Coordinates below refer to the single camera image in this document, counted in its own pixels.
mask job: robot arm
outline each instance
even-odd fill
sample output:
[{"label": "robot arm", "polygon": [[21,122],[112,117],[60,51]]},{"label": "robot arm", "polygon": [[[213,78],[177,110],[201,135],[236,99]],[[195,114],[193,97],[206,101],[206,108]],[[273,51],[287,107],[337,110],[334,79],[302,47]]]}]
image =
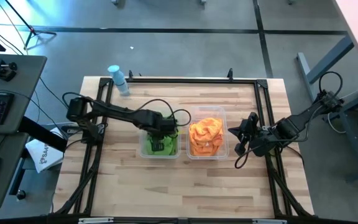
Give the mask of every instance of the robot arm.
[{"label": "robot arm", "polygon": [[317,115],[339,111],[342,104],[343,101],[333,92],[323,90],[304,112],[283,118],[267,129],[258,128],[256,125],[259,118],[255,113],[251,113],[248,119],[242,120],[240,127],[229,128],[229,131],[241,142],[237,144],[235,151],[239,156],[243,155],[246,152],[244,146],[249,142],[250,150],[261,157],[275,147],[285,147],[291,142],[305,141],[307,136],[302,140],[297,139],[306,125]]},{"label": "robot arm", "polygon": [[[88,113],[88,103],[92,110]],[[105,116],[134,124],[145,130],[152,137],[152,150],[162,151],[162,140],[165,136],[176,134],[177,121],[174,117],[164,118],[161,113],[152,110],[130,110],[102,101],[94,101],[88,97],[77,97],[70,101],[67,119],[76,122],[85,135],[91,136],[96,142],[101,140],[97,125],[91,122],[93,118]]]}]

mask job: plastic bottle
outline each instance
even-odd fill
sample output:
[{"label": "plastic bottle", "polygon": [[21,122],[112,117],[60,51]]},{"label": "plastic bottle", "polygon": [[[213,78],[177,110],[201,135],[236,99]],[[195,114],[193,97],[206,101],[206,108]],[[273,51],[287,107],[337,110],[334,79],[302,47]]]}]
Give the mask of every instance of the plastic bottle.
[{"label": "plastic bottle", "polygon": [[121,96],[129,96],[128,83],[125,80],[125,75],[119,70],[118,65],[111,65],[107,69],[114,81],[114,84],[117,86],[117,89],[120,92]]}]

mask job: orange towel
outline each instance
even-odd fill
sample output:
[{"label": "orange towel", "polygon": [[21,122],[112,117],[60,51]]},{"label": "orange towel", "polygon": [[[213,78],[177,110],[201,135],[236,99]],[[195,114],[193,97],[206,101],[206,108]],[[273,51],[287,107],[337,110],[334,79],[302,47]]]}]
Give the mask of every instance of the orange towel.
[{"label": "orange towel", "polygon": [[205,118],[189,127],[190,152],[194,156],[214,156],[223,144],[222,119]]}]

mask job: desk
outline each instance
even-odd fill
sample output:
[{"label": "desk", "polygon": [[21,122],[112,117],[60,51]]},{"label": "desk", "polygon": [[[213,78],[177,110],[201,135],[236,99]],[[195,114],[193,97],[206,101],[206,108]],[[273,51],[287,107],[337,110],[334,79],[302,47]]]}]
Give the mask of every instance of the desk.
[{"label": "desk", "polygon": [[[25,96],[15,94],[5,122],[0,125],[0,142],[3,136],[7,135],[0,148],[0,157],[2,158],[0,167],[1,207],[29,135],[40,141],[47,142],[51,146],[60,146],[55,147],[57,149],[64,149],[67,141],[24,116],[29,104],[28,98],[31,98],[35,90],[47,58],[44,56],[0,55],[0,59],[3,59],[6,63],[15,62],[18,67],[17,75],[11,81],[5,82],[0,79],[0,90],[14,91]],[[23,174],[21,166],[19,166],[19,169],[20,173]],[[13,184],[10,191],[14,195],[16,194],[16,187],[18,185]]]},{"label": "desk", "polygon": [[6,192],[13,174],[15,173],[17,163],[22,155],[22,151],[25,143],[27,142],[29,135],[26,133],[12,134],[6,137],[1,144],[0,149],[0,207],[4,201]]},{"label": "desk", "polygon": [[[85,77],[81,94],[96,98],[99,79]],[[269,79],[268,86],[275,119],[278,121],[289,116],[291,112],[284,81]],[[197,105],[222,106],[226,111],[228,127],[238,126],[241,119],[257,111],[253,85],[129,83],[129,88],[131,96],[121,98],[114,87],[111,103],[138,108],[146,101],[161,98],[167,100],[174,110]],[[157,110],[163,106],[151,103],[146,108]],[[235,169],[237,155],[234,146],[238,140],[234,135],[227,136],[230,154],[225,161],[191,160],[186,155],[185,144],[182,144],[178,159],[144,159],[137,154],[139,130],[123,121],[108,119],[108,123],[92,216],[274,217],[265,158],[250,154],[245,167]],[[74,136],[69,142],[80,137]],[[296,143],[291,146],[298,150]],[[65,203],[78,185],[85,147],[84,144],[75,144],[65,153],[53,198],[55,210]],[[283,151],[282,159],[289,189],[302,206],[313,213],[301,159],[288,150]],[[279,200],[282,200],[281,193],[278,194]]]},{"label": "desk", "polygon": [[340,13],[347,24],[348,34],[340,40],[334,48],[332,48],[311,70],[303,53],[298,53],[296,56],[312,101],[314,101],[318,92],[313,84],[333,65],[335,65],[336,62],[345,56],[345,54],[353,49],[355,45],[358,48],[358,1],[333,1],[338,13]]}]

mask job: concrete floor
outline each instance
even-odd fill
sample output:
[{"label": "concrete floor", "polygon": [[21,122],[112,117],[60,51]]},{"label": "concrete floor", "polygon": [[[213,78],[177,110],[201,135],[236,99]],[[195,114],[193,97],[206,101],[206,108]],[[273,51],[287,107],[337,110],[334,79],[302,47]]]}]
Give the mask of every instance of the concrete floor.
[{"label": "concrete floor", "polygon": [[[205,7],[196,0],[126,0],[116,8],[110,0],[41,1],[17,0],[14,6],[32,25],[63,27],[209,28],[257,29],[252,0],[208,0]],[[331,1],[259,0],[262,22],[270,30],[345,30]],[[22,24],[18,18],[16,24]],[[0,11],[0,24],[9,21]],[[21,46],[12,27],[0,32]],[[235,77],[265,78],[266,71],[258,34],[131,34],[63,33],[49,41],[33,38],[29,53],[48,57],[43,80],[58,96],[79,91],[85,75],[107,75],[106,68],[118,64],[150,76],[223,77],[229,68]],[[285,81],[292,113],[309,107],[310,101],[296,64],[297,52],[304,52],[310,67],[331,49],[340,35],[266,35],[273,76]],[[351,50],[332,70],[344,78],[339,96],[358,90],[358,52]],[[323,87],[336,90],[336,77],[324,78]],[[45,89],[37,87],[41,107],[56,121],[65,121],[65,110]],[[26,115],[36,119],[38,109],[30,105]],[[41,114],[40,123],[50,123]],[[315,214],[323,218],[358,221],[358,182],[347,184],[344,176],[358,172],[349,141],[320,119],[313,121],[309,141],[300,144]],[[26,172],[21,189],[29,198],[16,202],[7,196],[2,217],[23,217],[48,213],[56,172]]]}]

